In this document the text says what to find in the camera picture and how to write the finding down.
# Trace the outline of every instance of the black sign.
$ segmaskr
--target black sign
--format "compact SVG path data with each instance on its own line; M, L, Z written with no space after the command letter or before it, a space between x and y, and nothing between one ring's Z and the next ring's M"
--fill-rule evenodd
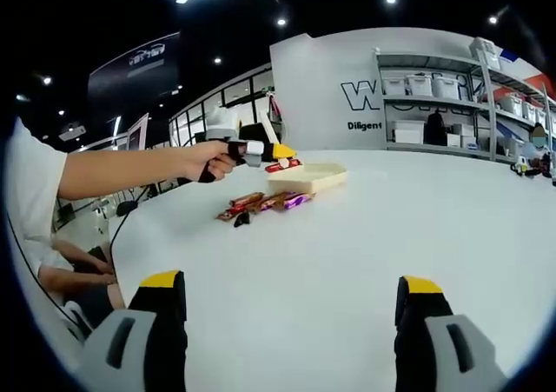
M180 34L159 38L104 64L89 75L89 105L95 115L142 113L178 84Z

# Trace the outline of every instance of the white tabletop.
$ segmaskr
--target white tabletop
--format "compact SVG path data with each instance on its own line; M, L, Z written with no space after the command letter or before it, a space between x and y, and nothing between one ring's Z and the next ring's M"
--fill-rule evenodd
M215 216L266 190L263 169L147 201L114 247L126 302L147 276L185 274L188 390L393 390L398 278L427 277L490 338L511 375L556 298L556 189L455 156L301 153L347 184L235 229ZM114 234L119 219L110 221Z

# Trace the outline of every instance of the black bag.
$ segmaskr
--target black bag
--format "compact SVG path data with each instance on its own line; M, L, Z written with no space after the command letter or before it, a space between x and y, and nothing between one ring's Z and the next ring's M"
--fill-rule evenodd
M438 110L428 116L423 139L425 144L433 144L435 146L448 145L448 135L446 127L444 127L444 119Z

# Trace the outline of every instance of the wooden tray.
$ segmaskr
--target wooden tray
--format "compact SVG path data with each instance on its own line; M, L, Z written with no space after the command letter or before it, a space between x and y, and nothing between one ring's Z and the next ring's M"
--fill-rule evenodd
M275 172L268 177L272 193L299 192L315 194L346 182L348 172L337 163L304 163L291 169Z

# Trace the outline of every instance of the hand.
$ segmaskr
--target hand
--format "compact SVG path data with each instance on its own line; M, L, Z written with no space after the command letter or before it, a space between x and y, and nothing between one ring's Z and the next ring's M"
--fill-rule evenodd
M184 177L198 182L205 165L216 181L222 180L235 167L235 161L228 156L228 145L224 142L198 143L184 150Z
M112 267L102 260L97 260L95 262L95 267L98 269L99 272L103 274L114 275L114 270L112 269Z
M116 277L114 275L96 275L99 284L111 285L116 283Z

